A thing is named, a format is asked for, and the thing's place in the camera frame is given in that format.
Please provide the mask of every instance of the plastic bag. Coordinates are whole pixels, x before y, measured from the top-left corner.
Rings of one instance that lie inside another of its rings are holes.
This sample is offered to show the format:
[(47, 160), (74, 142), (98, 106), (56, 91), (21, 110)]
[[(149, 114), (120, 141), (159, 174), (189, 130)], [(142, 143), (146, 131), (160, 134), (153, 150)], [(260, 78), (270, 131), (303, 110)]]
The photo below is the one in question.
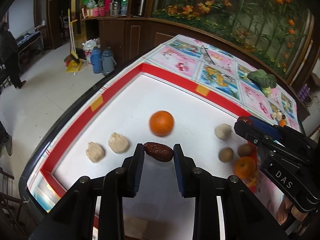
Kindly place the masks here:
[(97, 4), (95, 0), (83, 0), (82, 3), (87, 6), (88, 9), (92, 9)]
[(98, 6), (103, 7), (104, 6), (104, 0), (98, 0)]

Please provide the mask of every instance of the wooden chair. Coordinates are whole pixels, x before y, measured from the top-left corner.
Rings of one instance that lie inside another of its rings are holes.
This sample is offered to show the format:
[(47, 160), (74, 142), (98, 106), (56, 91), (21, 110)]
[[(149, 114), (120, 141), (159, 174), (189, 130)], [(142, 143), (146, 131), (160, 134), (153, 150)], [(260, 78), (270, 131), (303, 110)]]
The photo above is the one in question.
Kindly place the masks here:
[[(8, 195), (9, 179), (14, 180), (14, 176), (6, 173), (0, 167), (2, 174), (2, 191), (0, 192), (0, 235), (3, 240), (27, 240), (28, 236), (24, 230), (24, 223), (19, 222), (19, 216), (23, 203), (21, 199)], [(18, 211), (15, 214), (16, 208), (9, 204), (9, 201), (18, 203)]]

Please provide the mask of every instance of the gray thermos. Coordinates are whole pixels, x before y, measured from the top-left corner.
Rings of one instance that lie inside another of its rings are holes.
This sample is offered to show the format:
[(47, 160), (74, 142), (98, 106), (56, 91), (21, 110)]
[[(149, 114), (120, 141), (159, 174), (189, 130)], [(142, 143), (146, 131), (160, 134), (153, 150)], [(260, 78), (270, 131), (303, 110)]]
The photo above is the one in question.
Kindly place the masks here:
[(107, 47), (101, 55), (101, 72), (108, 75), (115, 70), (117, 62), (113, 58), (113, 52), (110, 47)]
[(138, 8), (138, 15), (144, 16), (144, 9), (146, 7), (146, 1), (147, 0), (139, 0), (139, 8)]

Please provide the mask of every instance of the wooden door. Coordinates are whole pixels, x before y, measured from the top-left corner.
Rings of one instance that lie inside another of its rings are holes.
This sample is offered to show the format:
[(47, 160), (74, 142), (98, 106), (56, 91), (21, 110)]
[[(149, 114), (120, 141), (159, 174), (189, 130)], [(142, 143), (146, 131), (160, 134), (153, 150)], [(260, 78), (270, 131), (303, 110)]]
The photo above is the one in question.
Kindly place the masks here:
[(62, 45), (59, 28), (58, 0), (47, 0), (47, 25), (53, 49), (57, 49)]

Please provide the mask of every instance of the shoe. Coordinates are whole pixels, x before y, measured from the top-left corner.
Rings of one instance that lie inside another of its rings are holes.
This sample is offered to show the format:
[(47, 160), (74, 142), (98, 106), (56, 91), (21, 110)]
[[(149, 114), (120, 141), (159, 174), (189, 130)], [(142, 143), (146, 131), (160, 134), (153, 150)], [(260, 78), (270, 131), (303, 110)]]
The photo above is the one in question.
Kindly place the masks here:
[(8, 135), (6, 138), (3, 139), (3, 144), (5, 148), (7, 149), (7, 153), (9, 156), (12, 155), (12, 137), (11, 135)]
[(20, 84), (20, 86), (18, 86), (18, 88), (21, 89), (26, 82), (27, 82), (27, 81), (25, 81), (25, 80), (22, 81), (21, 84)]

